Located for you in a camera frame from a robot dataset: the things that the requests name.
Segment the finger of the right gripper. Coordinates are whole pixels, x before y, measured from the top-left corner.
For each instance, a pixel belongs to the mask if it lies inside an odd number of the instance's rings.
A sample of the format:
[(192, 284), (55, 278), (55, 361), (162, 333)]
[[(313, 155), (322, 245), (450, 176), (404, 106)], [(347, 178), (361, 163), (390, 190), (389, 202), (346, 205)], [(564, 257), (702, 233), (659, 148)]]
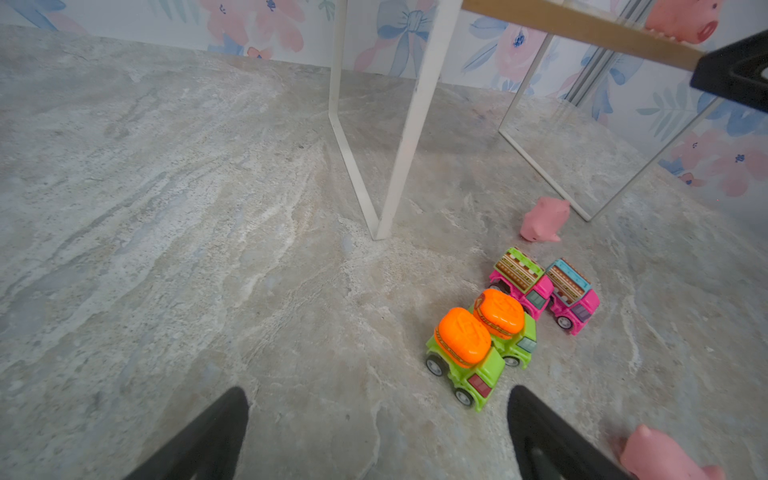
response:
[(690, 86), (766, 113), (767, 37), (764, 30), (706, 53), (693, 70)]

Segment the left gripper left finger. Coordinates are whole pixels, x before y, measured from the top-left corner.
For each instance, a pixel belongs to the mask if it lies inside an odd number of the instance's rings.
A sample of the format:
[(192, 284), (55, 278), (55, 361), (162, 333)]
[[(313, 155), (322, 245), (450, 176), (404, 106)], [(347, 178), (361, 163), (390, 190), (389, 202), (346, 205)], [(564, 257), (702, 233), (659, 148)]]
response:
[(232, 387), (127, 477), (232, 479), (248, 420), (247, 396)]

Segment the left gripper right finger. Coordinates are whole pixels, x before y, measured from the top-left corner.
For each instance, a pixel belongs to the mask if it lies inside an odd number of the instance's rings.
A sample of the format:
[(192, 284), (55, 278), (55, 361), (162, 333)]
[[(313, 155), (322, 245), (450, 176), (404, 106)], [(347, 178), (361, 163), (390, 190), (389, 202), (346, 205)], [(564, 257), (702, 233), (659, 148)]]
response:
[(510, 392), (507, 424), (524, 479), (629, 477), (523, 385)]

